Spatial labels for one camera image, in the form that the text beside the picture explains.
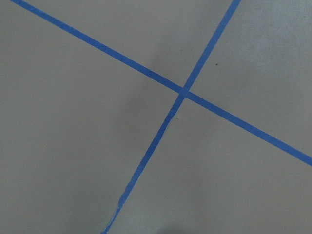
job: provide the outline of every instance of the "blue painter's tape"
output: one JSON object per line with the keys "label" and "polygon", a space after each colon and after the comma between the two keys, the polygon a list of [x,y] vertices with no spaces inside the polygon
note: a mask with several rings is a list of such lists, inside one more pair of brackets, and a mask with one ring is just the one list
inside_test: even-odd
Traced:
{"label": "blue painter's tape", "polygon": [[262,130],[252,126],[251,124],[241,120],[240,118],[232,115],[231,113],[221,109],[220,107],[202,99],[201,97],[191,92],[187,94],[187,98],[192,100],[193,102],[196,102],[202,107],[210,110],[211,112],[217,114],[218,116],[228,120],[229,122],[241,127],[242,129],[245,129],[246,131],[254,134],[255,136],[265,140],[266,142],[274,145],[275,147],[285,151],[286,153],[296,157],[297,159],[307,163],[308,165],[312,166],[312,158],[310,156],[284,143],[283,141],[263,132]]}
{"label": "blue painter's tape", "polygon": [[130,195],[132,189],[136,185],[137,180],[139,179],[140,175],[142,174],[145,166],[147,165],[148,161],[152,157],[157,145],[161,141],[163,134],[164,134],[165,130],[167,129],[170,121],[172,120],[172,118],[175,116],[178,109],[180,108],[180,106],[181,106],[182,102],[184,101],[187,93],[189,92],[191,86],[194,84],[199,72],[201,71],[202,67],[204,66],[205,62],[207,61],[211,51],[214,49],[216,43],[218,42],[222,32],[224,31],[226,25],[230,21],[232,15],[235,12],[236,8],[238,7],[239,3],[240,3],[240,0],[233,0],[229,9],[225,13],[222,21],[220,22],[219,26],[217,27],[216,31],[214,32],[212,38],[210,39],[208,45],[206,46],[206,48],[204,50],[204,52],[200,56],[198,62],[196,63],[194,69],[192,70],[189,78],[185,82],[185,85],[183,86],[182,90],[180,91],[178,97],[176,98],[172,108],[170,109],[170,111],[167,114],[165,120],[163,121],[160,129],[158,130],[156,136],[154,137],[151,145],[147,149],[145,156],[143,157],[139,166],[137,167],[136,171],[134,172],[130,182],[128,183],[128,185],[124,191],[124,193],[121,195],[119,202],[118,202],[117,209],[116,209],[111,221],[106,226],[106,228],[102,232],[102,234],[107,234],[109,229],[111,228],[112,224],[114,223],[114,221],[115,221],[116,217],[118,216],[122,206],[126,202],[126,200],[127,200],[128,196]]}
{"label": "blue painter's tape", "polygon": [[16,3],[17,5],[25,8],[26,10],[34,13],[35,15],[45,19],[46,21],[54,24],[55,26],[63,29],[64,31],[72,34],[73,36],[83,40],[84,42],[90,44],[91,46],[94,46],[95,48],[107,53],[108,55],[118,59],[119,61],[123,62],[124,64],[134,68],[135,70],[147,75],[148,77],[152,78],[153,80],[167,86],[168,88],[176,91],[177,93],[180,92],[182,87],[179,85],[173,83],[172,81],[166,79],[165,77],[162,77],[161,75],[153,72],[152,70],[142,66],[141,64],[133,61],[132,59],[124,56],[123,54],[117,52],[116,50],[113,50],[109,48],[108,46],[102,44],[101,42],[89,37],[88,35],[78,31],[77,29],[67,25],[66,23],[63,23],[62,21],[48,15],[47,13],[39,10],[38,8],[28,4],[25,1],[22,0],[11,0],[12,2]]}

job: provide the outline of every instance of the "concrete floor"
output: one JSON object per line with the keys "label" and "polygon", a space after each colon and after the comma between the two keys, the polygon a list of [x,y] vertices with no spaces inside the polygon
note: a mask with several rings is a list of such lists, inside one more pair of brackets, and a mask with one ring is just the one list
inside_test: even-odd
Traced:
{"label": "concrete floor", "polygon": [[[180,86],[230,0],[29,0]],[[312,156],[312,2],[243,0],[191,91]],[[1,233],[100,233],[177,93],[0,2]],[[112,234],[310,234],[312,168],[186,99]]]}

